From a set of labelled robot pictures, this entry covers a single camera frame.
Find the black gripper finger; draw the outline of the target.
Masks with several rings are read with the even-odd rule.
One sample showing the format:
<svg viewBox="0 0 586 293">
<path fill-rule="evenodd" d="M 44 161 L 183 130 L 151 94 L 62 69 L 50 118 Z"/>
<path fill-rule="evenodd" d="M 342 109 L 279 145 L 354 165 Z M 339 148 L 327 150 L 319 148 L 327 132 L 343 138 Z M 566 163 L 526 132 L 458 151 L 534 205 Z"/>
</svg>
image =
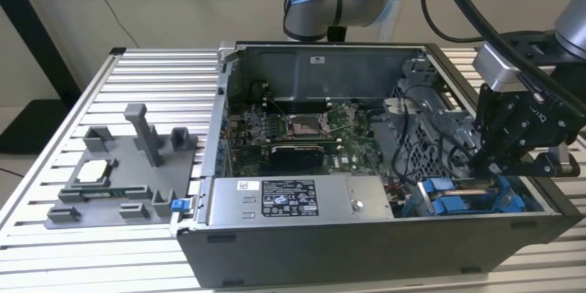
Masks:
<svg viewBox="0 0 586 293">
<path fill-rule="evenodd" d="M 537 157 L 524 156 L 502 166 L 502 173 L 508 176 L 532 177 L 578 177 L 580 164 L 569 151 L 542 152 Z"/>
<path fill-rule="evenodd" d="M 520 129 L 518 93 L 502 93 L 492 89 L 488 83 L 481 85 L 480 102 L 474 127 L 480 133 L 480 149 L 470 160 L 472 176 L 490 176 L 492 164 L 500 172 L 508 172 L 521 161 L 514 143 L 518 142 Z"/>
</svg>

